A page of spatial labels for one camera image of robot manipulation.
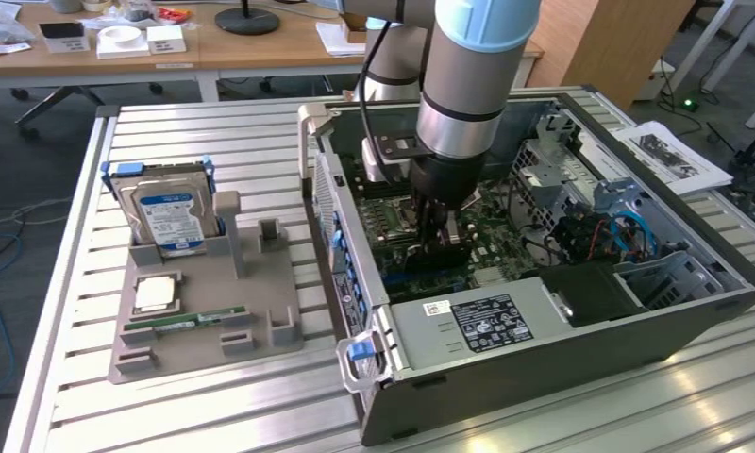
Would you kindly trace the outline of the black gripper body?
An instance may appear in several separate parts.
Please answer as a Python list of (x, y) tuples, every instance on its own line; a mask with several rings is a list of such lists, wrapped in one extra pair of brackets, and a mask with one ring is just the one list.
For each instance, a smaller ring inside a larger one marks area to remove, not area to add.
[(486, 157), (452, 159), (437, 154), (411, 164), (411, 199), (419, 241), (425, 250), (461, 242), (457, 221), (469, 196), (478, 187)]

